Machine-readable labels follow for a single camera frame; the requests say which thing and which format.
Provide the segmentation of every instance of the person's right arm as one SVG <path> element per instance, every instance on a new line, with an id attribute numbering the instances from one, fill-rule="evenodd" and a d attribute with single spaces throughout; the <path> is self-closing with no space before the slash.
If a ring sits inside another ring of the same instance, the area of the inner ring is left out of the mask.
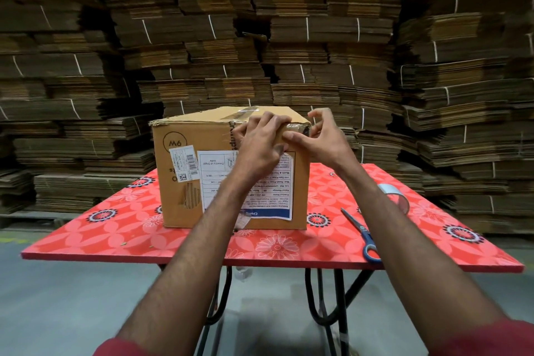
<path id="1" fill-rule="evenodd" d="M 500 307 L 454 261 L 411 222 L 358 163 L 330 109 L 308 116 L 322 118 L 311 137 L 285 132 L 331 167 L 347 184 L 377 245 L 397 295 L 428 349 L 453 337 L 506 319 Z"/>

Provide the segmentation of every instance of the forearm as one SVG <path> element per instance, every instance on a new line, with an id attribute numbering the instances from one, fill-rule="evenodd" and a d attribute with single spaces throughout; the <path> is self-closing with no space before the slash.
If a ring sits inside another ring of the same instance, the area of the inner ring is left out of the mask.
<path id="1" fill-rule="evenodd" d="M 337 172 L 356 198 L 391 283 L 427 347 L 505 317 L 356 160 Z"/>
<path id="2" fill-rule="evenodd" d="M 117 337 L 154 355 L 193 354 L 250 186 L 230 174 Z"/>

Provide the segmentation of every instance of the table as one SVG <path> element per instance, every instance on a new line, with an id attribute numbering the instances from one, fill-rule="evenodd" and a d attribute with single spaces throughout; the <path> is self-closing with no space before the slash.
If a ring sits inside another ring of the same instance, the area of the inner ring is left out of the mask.
<path id="1" fill-rule="evenodd" d="M 363 165 L 377 183 L 392 184 L 410 202 L 409 218 L 464 271 L 520 273 L 524 266 L 480 234 L 400 183 L 373 164 Z M 226 283 L 220 304 L 218 286 L 210 306 L 206 328 L 197 354 L 202 354 L 209 326 L 222 321 L 232 279 L 232 266 L 302 267 L 313 319 L 326 328 L 332 355 L 335 354 L 330 326 L 338 322 L 342 356 L 348 354 L 347 307 L 382 264 L 364 258 L 364 241 L 341 214 L 344 207 L 365 224 L 358 205 L 345 183 L 328 167 L 310 166 L 308 227 L 294 230 L 250 230 L 234 233 L 223 265 Z M 164 228 L 157 171 L 153 170 L 123 190 L 102 201 L 68 224 L 34 243 L 21 253 L 24 259 L 169 263 L 189 233 L 188 229 Z M 317 269 L 319 312 L 311 285 L 311 269 Z M 334 269 L 336 309 L 326 313 L 322 269 Z M 344 292 L 343 270 L 362 270 Z"/>

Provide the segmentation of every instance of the box top flap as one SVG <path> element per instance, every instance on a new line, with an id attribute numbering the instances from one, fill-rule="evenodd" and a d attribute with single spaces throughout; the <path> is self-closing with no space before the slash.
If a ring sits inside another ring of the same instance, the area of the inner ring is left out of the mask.
<path id="1" fill-rule="evenodd" d="M 292 123 L 310 123 L 309 120 L 298 114 L 296 111 L 286 106 L 250 106 L 250 107 L 230 107 L 223 106 L 213 110 L 199 111 L 197 113 L 184 114 L 154 120 L 150 125 L 166 125 L 171 123 L 229 123 L 245 122 L 250 116 L 261 116 L 265 111 L 270 111 L 277 115 L 290 116 Z"/>

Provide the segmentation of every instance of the floor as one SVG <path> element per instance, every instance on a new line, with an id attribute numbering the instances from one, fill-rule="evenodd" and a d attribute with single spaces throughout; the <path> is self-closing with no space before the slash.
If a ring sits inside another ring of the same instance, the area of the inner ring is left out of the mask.
<path id="1" fill-rule="evenodd" d="M 158 273 L 154 265 L 22 260 L 19 253 L 31 240 L 31 234 L 0 236 L 0 354 L 90 356 L 117 332 Z M 534 322 L 534 249 L 513 243 L 505 249 L 527 266 L 525 273 L 474 278 L 511 317 Z M 347 286 L 356 274 L 345 272 Z M 324 277 L 331 310 L 333 274 Z M 351 346 L 361 356 L 427 354 L 385 272 L 371 277 L 348 319 Z M 324 355 L 324 334 L 308 311 L 304 270 L 255 268 L 245 281 L 234 278 L 217 354 Z"/>

